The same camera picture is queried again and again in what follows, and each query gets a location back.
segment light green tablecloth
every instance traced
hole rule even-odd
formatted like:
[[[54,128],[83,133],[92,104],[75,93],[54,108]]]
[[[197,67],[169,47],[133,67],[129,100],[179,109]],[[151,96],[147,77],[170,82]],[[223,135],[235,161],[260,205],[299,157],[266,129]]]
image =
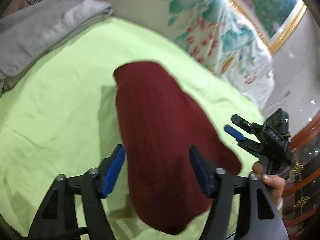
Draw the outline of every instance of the light green tablecloth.
[[[43,56],[0,99],[0,212],[26,235],[53,179],[83,174],[121,143],[113,71],[137,60],[159,62],[204,109],[221,140],[242,163],[247,176],[256,160],[223,131],[232,114],[262,122],[259,110],[229,84],[212,76],[184,51],[160,35],[111,17]],[[198,239],[208,212],[178,236],[144,224],[130,202],[127,166],[114,192],[103,200],[117,239]],[[230,221],[235,229],[238,198]],[[77,217],[84,225],[81,200]]]

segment screw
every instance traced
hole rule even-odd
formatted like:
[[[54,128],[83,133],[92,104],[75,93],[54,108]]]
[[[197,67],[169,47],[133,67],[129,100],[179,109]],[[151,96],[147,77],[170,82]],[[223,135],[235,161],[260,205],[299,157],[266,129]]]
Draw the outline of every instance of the screw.
[[[63,174],[59,174],[57,177],[56,177],[56,180],[60,181],[60,180],[64,180],[64,175]]]
[[[91,175],[97,174],[97,173],[98,173],[98,168],[91,168],[91,169],[89,170],[89,173],[90,173]]]
[[[223,168],[216,168],[216,173],[217,173],[217,174],[225,174],[225,173],[226,173],[226,170],[223,169]]]
[[[252,179],[252,180],[258,180],[259,179],[258,176],[256,174],[254,174],[254,173],[251,173],[249,178]]]

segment glossy tile floor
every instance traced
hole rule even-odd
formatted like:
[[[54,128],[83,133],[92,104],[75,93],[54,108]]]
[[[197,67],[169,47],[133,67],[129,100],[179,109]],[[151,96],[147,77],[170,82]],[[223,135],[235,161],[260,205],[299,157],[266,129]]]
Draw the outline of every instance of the glossy tile floor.
[[[289,114],[292,135],[304,128],[320,109],[319,45],[320,29],[307,10],[273,57],[275,89],[262,113],[267,118],[283,108]]]

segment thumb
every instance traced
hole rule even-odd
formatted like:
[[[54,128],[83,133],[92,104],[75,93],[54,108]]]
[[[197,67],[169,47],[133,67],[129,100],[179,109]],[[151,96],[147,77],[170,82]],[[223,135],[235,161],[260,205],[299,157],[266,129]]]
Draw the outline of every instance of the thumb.
[[[271,197],[276,205],[279,205],[284,190],[284,179],[277,175],[263,175],[262,181],[272,187]]]

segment ribbed fabric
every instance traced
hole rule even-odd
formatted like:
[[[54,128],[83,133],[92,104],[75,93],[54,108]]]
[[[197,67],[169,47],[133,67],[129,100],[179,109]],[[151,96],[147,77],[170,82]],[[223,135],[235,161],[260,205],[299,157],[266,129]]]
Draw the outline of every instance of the ribbed fabric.
[[[178,234],[211,203],[193,173],[190,146],[234,175],[241,164],[199,105],[159,64],[126,64],[114,77],[133,206],[146,224]]]

